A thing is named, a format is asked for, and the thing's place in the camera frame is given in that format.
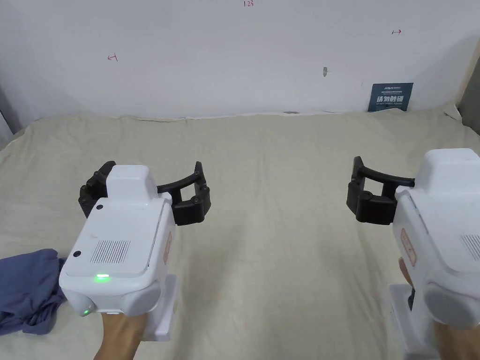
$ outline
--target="wrinkled sheet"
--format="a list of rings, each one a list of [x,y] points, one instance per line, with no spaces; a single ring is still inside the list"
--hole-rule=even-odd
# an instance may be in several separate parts
[[[426,151],[480,140],[453,105],[403,113],[201,120],[63,116],[39,120],[0,152],[0,257],[67,256],[84,215],[79,188],[108,160],[145,164],[157,184],[203,163],[212,207],[180,228],[173,339],[136,359],[396,359],[384,302],[403,282],[390,227],[345,205],[354,156],[415,176]],[[367,183],[366,189],[377,190]],[[100,316],[64,304],[46,336],[0,337],[0,358],[92,359]]]

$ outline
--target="human hand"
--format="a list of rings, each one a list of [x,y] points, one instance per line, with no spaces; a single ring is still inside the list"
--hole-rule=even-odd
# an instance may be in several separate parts
[[[405,280],[413,287],[412,279],[402,258],[398,260]],[[453,326],[434,323],[435,340],[443,360],[479,360],[480,327],[459,329]]]
[[[142,341],[148,315],[102,314],[103,341],[94,360],[132,360]]]

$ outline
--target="blue cloth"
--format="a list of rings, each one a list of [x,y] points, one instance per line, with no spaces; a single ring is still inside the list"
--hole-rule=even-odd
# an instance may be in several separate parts
[[[65,296],[59,286],[64,259],[43,249],[0,259],[0,335],[22,330],[43,335]]]

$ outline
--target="speaker grille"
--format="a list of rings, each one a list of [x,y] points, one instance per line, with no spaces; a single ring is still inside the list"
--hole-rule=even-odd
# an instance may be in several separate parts
[[[480,235],[462,235],[463,245],[475,261],[480,261]]]
[[[129,247],[130,241],[101,240],[96,245],[90,262],[92,264],[122,264]]]

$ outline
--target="sign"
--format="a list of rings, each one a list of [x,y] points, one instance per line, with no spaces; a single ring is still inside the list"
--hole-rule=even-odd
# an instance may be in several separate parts
[[[413,83],[373,84],[368,111],[397,108],[407,111]]]
[[[410,259],[410,263],[412,264],[413,267],[415,267],[415,264],[417,263],[417,253],[415,252],[415,249],[413,248],[412,243],[410,242],[410,239],[408,238],[408,235],[405,229],[402,229],[402,232],[400,233],[400,240],[402,240],[403,247],[407,252],[408,258]]]
[[[170,245],[172,244],[172,232],[168,233],[167,244],[165,245],[165,252],[163,253],[163,262],[167,265],[168,253],[170,252]]]

